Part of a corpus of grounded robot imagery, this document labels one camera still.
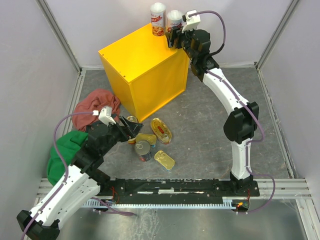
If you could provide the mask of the white porridge can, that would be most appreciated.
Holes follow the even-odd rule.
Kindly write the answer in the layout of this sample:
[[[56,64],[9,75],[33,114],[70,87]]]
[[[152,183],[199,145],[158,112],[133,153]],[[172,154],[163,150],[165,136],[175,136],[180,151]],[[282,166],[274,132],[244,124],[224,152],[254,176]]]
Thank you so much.
[[[165,34],[166,6],[161,2],[155,2],[150,7],[151,31],[156,37]]]
[[[173,27],[181,27],[183,22],[182,13],[179,10],[171,10],[166,14],[166,32]]]

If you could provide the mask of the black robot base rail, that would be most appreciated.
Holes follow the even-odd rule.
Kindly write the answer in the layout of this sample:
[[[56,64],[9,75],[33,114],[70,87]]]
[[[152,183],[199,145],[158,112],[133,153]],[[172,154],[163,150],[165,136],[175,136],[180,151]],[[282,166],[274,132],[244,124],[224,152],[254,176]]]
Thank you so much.
[[[258,197],[260,191],[253,176],[230,179],[124,179],[102,185],[99,197],[115,197],[118,204],[177,205],[221,204],[223,197]]]

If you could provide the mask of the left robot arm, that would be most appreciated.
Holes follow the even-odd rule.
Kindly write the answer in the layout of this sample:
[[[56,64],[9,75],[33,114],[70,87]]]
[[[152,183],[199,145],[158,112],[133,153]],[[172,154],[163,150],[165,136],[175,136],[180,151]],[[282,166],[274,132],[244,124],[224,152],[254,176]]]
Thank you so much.
[[[83,142],[60,180],[45,198],[31,210],[17,215],[23,236],[32,240],[55,240],[63,221],[71,217],[87,200],[95,195],[106,195],[111,189],[110,176],[99,170],[104,156],[119,142],[135,138],[143,127],[125,117],[120,123],[102,120]]]

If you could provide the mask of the oval gold fish tin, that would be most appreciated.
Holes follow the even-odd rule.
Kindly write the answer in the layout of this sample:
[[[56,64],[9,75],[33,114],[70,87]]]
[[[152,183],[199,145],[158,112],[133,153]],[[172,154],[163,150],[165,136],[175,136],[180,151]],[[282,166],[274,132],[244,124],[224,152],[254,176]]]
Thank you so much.
[[[127,118],[126,118],[129,122],[132,122],[132,123],[138,123],[139,121],[138,121],[138,119],[135,117],[135,116],[128,116]]]

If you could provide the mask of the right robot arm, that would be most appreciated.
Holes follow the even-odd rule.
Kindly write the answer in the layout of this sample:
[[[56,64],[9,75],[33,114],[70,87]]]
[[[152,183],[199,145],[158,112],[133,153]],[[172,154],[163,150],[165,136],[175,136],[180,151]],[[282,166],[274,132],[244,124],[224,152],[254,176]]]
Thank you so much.
[[[183,49],[192,73],[219,99],[228,117],[223,132],[231,142],[232,168],[229,180],[214,180],[221,196],[259,196],[258,183],[250,165],[251,143],[258,128],[259,106],[249,102],[231,85],[210,54],[210,34],[202,29],[182,31],[173,27],[165,34],[169,48]]]

